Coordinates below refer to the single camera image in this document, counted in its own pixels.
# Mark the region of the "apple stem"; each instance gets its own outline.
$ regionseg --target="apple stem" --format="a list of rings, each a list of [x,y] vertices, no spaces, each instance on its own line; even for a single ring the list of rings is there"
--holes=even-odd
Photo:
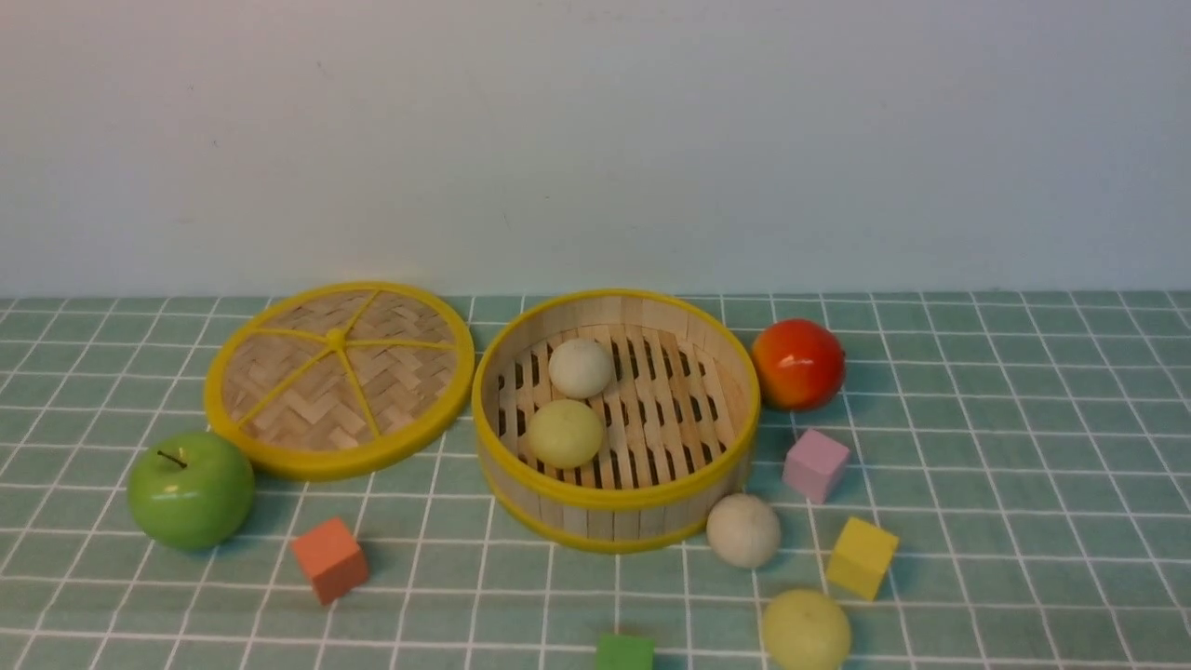
[[[181,459],[174,458],[174,457],[169,456],[166,452],[158,451],[157,456],[163,457],[163,458],[168,458],[169,461],[173,461],[174,463],[177,464],[179,468],[182,468],[182,469],[186,468],[186,463],[185,462],[182,462]]]

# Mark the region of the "woven bamboo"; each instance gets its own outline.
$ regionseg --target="woven bamboo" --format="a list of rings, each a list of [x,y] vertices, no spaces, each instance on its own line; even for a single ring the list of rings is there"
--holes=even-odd
[[[549,358],[574,338],[601,344],[616,381],[586,401],[607,439],[596,458],[559,470],[534,457],[525,427],[563,397]],[[493,493],[562,544],[630,552],[701,530],[749,475],[761,402],[732,333],[688,302],[641,290],[597,290],[544,302],[506,326],[473,390],[479,455]]]
[[[445,428],[466,403],[467,325],[404,286],[339,284],[249,321],[207,381],[214,430],[257,465],[328,480],[382,468]]]

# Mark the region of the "cube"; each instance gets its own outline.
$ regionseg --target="cube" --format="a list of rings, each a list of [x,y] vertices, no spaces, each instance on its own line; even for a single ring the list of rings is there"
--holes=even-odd
[[[897,536],[852,516],[831,550],[827,578],[833,584],[873,601],[897,553]]]
[[[806,500],[823,505],[847,470],[852,452],[818,431],[807,431],[786,453],[781,481]]]
[[[323,606],[368,581],[364,552],[338,516],[294,540],[291,550]]]
[[[596,670],[651,670],[654,641],[635,635],[600,635],[596,647]]]

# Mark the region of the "yellow ball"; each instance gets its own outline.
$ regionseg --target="yellow ball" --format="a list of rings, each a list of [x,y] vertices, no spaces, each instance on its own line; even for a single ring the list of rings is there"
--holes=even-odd
[[[766,607],[761,643],[781,670],[836,670],[852,652],[852,625],[830,596],[794,589]]]
[[[604,445],[604,421],[579,401],[547,403],[529,420],[529,449],[547,465],[562,470],[596,458]]]

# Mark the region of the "green cube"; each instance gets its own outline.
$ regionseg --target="green cube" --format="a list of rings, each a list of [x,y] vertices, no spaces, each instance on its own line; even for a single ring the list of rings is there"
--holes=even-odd
[[[596,670],[651,670],[653,666],[653,640],[634,635],[600,635],[596,649]]]

